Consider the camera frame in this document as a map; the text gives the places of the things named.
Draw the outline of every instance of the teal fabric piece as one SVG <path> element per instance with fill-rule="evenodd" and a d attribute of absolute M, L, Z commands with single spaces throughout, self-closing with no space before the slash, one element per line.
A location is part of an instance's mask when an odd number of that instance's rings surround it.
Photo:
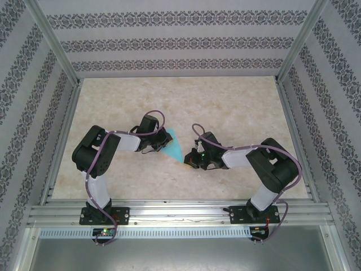
<path fill-rule="evenodd" d="M 177 137 L 175 136 L 175 131 L 173 128 L 167 128 L 166 130 L 170 133 L 171 137 L 173 137 L 173 141 L 169 143 L 168 146 L 162 148 L 160 151 L 164 152 L 165 154 L 173 157 L 175 160 L 180 161 L 181 163 L 184 161 L 184 157 L 182 155 L 182 149 L 179 145 Z"/>

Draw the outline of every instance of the metal extrusion bar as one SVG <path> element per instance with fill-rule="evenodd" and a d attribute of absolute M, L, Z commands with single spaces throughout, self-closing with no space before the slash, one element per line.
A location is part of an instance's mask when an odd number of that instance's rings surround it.
<path fill-rule="evenodd" d="M 81 80 L 80 83 L 77 84 L 73 89 L 70 105 L 68 107 L 67 115 L 65 117 L 65 123 L 60 132 L 60 142 L 56 147 L 56 151 L 54 154 L 54 160 L 51 164 L 50 173 L 49 173 L 48 179 L 46 180 L 44 192 L 41 197 L 41 201 L 40 201 L 41 205 L 44 205 L 46 203 L 50 189 L 51 189 L 51 193 L 54 189 L 54 184 L 55 184 L 56 178 L 58 176 L 61 159 L 63 157 L 63 153 L 65 150 L 65 145 L 67 144 L 69 131 L 70 131 L 73 117 L 75 114 L 75 109 L 77 107 L 82 83 L 83 83 L 83 80 Z"/>
<path fill-rule="evenodd" d="M 340 237 L 335 225 L 320 226 L 327 254 L 330 259 L 333 270 L 350 271 L 350 265 L 347 262 L 345 251 L 342 247 Z"/>
<path fill-rule="evenodd" d="M 42 11 L 39 2 L 37 0 L 24 0 L 24 3 L 32 14 L 48 44 L 50 45 L 50 48 L 56 55 L 56 58 L 59 60 L 61 66 L 65 70 L 67 76 L 71 80 L 72 84 L 75 85 L 78 83 L 79 78 L 72 66 L 72 63 L 68 59 L 67 54 L 56 37 L 54 30 L 52 29 L 49 21 Z"/>
<path fill-rule="evenodd" d="M 286 118 L 286 122 L 288 124 L 289 132 L 291 134 L 291 139 L 292 139 L 292 142 L 294 145 L 294 149 L 296 151 L 298 161 L 301 163 L 301 166 L 302 166 L 303 179 L 305 180 L 305 183 L 309 186 L 312 198 L 315 200 L 315 202 L 320 202 L 320 199 L 318 197 L 318 193 L 316 190 L 316 186 L 314 184 L 314 180 L 312 179 L 309 164 L 306 159 L 306 154 L 302 148 L 300 135 L 298 134 L 296 123 L 294 122 L 294 119 L 292 117 L 292 113 L 291 113 L 287 98 L 285 96 L 284 89 L 283 89 L 282 85 L 279 84 L 277 81 L 276 81 L 276 87 L 278 90 L 278 95 L 281 100 L 281 104 L 282 104 L 283 112 L 284 112 L 284 115 Z"/>
<path fill-rule="evenodd" d="M 312 28 L 314 27 L 316 21 L 318 20 L 319 16 L 321 15 L 321 12 L 325 8 L 327 4 L 327 0 L 316 0 L 314 5 L 312 6 L 304 24 L 301 27 L 300 32 L 298 32 L 298 35 L 296 39 L 294 40 L 294 43 L 292 44 L 286 58 L 284 59 L 280 71 L 277 74 L 278 81 L 282 82 L 291 68 L 294 60 L 296 59 L 299 51 L 301 50 L 301 47 L 303 44 L 305 44 L 307 37 L 312 31 Z"/>
<path fill-rule="evenodd" d="M 28 226 L 38 228 L 68 228 L 78 227 L 81 208 L 85 201 L 69 202 L 70 204 L 47 204 L 33 206 L 30 212 Z M 204 227 L 231 226 L 230 217 L 224 207 L 245 205 L 245 200 L 230 201 L 117 201 L 113 206 L 130 207 L 129 226 L 119 227 Z M 327 203 L 314 203 L 311 200 L 288 200 L 289 211 L 283 225 L 333 225 L 333 217 Z M 285 207 L 278 204 L 282 216 Z M 262 226 L 258 224 L 242 226 Z M 89 226 L 101 228 L 102 225 Z"/>
<path fill-rule="evenodd" d="M 23 238 L 21 239 L 19 253 L 15 260 L 14 271 L 30 270 L 40 232 L 41 229 L 39 228 L 25 229 Z"/>

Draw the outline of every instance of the metal base plate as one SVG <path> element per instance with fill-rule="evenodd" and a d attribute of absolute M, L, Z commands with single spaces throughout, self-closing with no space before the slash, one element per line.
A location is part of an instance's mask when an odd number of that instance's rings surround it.
<path fill-rule="evenodd" d="M 280 222 L 280 216 L 277 206 L 270 206 L 267 212 L 262 216 L 253 220 L 246 211 L 246 206 L 230 206 L 231 224 L 265 224 L 267 217 L 270 219 L 271 224 L 277 224 Z"/>
<path fill-rule="evenodd" d="M 86 212 L 87 207 L 81 209 L 81 217 L 79 220 L 80 225 L 113 225 L 110 219 L 103 223 L 99 223 L 99 221 L 93 221 L 90 216 L 85 216 Z M 116 220 L 118 225 L 128 225 L 130 216 L 129 212 L 129 207 L 112 207 L 111 216 Z"/>

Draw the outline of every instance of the beige table surface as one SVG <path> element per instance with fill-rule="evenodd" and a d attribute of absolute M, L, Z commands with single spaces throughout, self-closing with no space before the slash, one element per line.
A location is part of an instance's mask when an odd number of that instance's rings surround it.
<path fill-rule="evenodd" d="M 272 77 L 88 78 L 52 198 L 87 198 L 85 181 L 71 156 L 91 126 L 127 131 L 153 109 L 165 114 L 165 127 L 175 130 L 183 156 L 194 146 L 193 123 L 213 132 L 224 146 L 258 144 L 273 137 L 295 154 Z M 252 167 L 195 170 L 162 152 L 119 151 L 106 174 L 113 199 L 248 199 L 261 185 Z M 283 198 L 307 198 L 303 180 Z"/>

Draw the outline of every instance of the perforated metal strip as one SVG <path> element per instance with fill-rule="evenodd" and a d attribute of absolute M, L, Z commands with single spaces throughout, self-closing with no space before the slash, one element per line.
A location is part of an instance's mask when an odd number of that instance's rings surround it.
<path fill-rule="evenodd" d="M 42 229 L 41 239 L 88 239 L 91 228 Z M 123 239 L 185 239 L 185 238 L 249 238 L 249 227 L 204 227 L 204 228 L 122 228 L 116 238 Z"/>

